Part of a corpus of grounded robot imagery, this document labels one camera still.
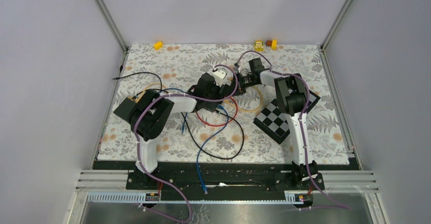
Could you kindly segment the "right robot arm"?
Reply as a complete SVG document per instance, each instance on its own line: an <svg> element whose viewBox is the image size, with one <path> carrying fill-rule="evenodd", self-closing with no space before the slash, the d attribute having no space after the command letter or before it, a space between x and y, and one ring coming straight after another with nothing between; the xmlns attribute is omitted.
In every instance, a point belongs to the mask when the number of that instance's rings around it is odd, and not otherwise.
<svg viewBox="0 0 431 224"><path fill-rule="evenodd" d="M277 107L285 118L290 133L291 145L294 148L292 157L293 174L291 181L294 187L305 189L317 177L316 162L308 148L306 114L310 101L310 90L299 73L282 74L271 68L265 68L260 58L249 61L250 72L241 74L238 63L234 70L238 77L238 92L247 87L262 84L275 89Z"/></svg>

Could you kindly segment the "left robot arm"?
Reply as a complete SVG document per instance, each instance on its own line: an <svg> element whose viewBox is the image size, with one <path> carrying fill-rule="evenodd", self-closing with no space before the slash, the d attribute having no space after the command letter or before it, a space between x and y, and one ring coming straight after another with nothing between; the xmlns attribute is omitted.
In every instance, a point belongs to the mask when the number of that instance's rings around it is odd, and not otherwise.
<svg viewBox="0 0 431 224"><path fill-rule="evenodd" d="M138 182L146 189L156 186L158 176L153 172L158 166L157 141L170 114L197 112L200 109L214 111L223 100L238 90L238 78L228 81L218 72L204 73L197 84L186 92L162 93L149 89L139 101L124 99L114 114L130 125L137 137L136 168L141 171Z"/></svg>

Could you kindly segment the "black network switch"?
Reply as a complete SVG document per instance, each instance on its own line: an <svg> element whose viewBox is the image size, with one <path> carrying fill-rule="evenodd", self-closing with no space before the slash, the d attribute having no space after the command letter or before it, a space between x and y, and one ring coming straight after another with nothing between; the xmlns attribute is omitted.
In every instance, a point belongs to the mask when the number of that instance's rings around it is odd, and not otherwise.
<svg viewBox="0 0 431 224"><path fill-rule="evenodd" d="M220 94L220 93L212 93L208 95L208 99L210 100L219 100L217 102L205 102L202 106L205 110L209 112L214 112L219 105L223 103L226 98L229 98L228 94Z"/></svg>

